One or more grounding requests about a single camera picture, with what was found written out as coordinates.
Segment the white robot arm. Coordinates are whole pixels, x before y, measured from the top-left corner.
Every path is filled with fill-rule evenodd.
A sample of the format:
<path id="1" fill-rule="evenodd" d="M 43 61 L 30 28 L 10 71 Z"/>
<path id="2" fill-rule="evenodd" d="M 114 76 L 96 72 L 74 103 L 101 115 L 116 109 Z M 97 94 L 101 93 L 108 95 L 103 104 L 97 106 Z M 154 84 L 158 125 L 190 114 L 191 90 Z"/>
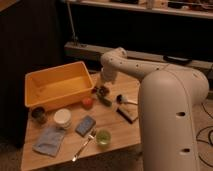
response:
<path id="1" fill-rule="evenodd" d="M 197 69 L 129 60 L 116 48 L 101 56 L 103 83 L 118 72 L 140 82 L 138 116 L 144 171 L 200 171 L 193 107 L 209 92 L 206 76 Z"/>

